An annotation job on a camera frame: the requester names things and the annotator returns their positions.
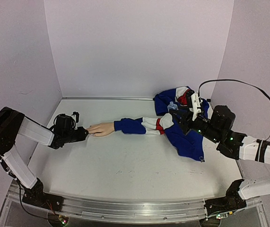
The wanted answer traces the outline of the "nail polish bottle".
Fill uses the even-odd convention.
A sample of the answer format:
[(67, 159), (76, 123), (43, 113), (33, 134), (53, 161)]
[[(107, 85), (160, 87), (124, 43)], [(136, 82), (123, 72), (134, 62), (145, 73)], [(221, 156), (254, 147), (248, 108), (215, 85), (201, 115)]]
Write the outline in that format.
[(169, 103), (169, 105), (167, 106), (168, 111), (174, 110), (177, 111), (178, 110), (178, 105), (175, 104), (173, 101), (171, 101)]

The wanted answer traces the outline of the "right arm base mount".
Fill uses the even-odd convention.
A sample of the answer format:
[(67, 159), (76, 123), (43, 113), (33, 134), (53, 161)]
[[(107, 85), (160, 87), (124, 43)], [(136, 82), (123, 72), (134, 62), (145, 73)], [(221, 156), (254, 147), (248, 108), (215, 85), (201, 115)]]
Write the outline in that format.
[(206, 217), (210, 218), (246, 208), (246, 201), (239, 195), (240, 185), (243, 181), (244, 179), (239, 179), (232, 182), (224, 197), (205, 200)]

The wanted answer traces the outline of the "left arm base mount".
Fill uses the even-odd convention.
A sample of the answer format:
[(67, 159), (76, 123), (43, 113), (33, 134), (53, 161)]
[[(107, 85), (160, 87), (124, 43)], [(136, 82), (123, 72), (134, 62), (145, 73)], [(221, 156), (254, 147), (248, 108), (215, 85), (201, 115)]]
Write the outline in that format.
[(21, 184), (24, 189), (22, 202), (39, 208), (49, 209), (59, 212), (63, 207), (64, 198), (59, 195), (44, 192), (44, 185), (39, 178), (32, 188), (28, 188)]

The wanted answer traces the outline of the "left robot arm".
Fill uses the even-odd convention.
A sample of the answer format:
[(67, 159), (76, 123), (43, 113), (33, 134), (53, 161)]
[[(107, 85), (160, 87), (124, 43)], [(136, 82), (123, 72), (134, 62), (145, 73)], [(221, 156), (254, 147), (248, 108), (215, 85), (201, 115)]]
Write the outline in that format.
[(16, 147), (16, 140), (27, 138), (52, 149), (62, 148), (65, 144), (85, 141), (88, 131), (78, 126), (79, 113), (71, 116), (59, 114), (53, 126), (47, 128), (25, 114), (4, 107), (0, 110), (0, 163), (4, 170), (21, 185), (32, 189), (38, 178), (23, 161)]

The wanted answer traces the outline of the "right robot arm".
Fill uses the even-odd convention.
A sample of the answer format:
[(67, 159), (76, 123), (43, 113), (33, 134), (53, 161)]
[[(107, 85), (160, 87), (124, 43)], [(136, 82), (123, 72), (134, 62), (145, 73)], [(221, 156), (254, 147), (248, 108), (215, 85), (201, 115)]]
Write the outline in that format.
[[(194, 114), (193, 110), (181, 106), (168, 108), (184, 134), (191, 131), (216, 143), (217, 150), (234, 160), (251, 160), (270, 165), (270, 141), (256, 139), (245, 133), (232, 130), (235, 114), (226, 105), (217, 105), (211, 118), (202, 113)], [(236, 194), (242, 200), (270, 194), (270, 179), (241, 179), (234, 181), (226, 192), (230, 197)]]

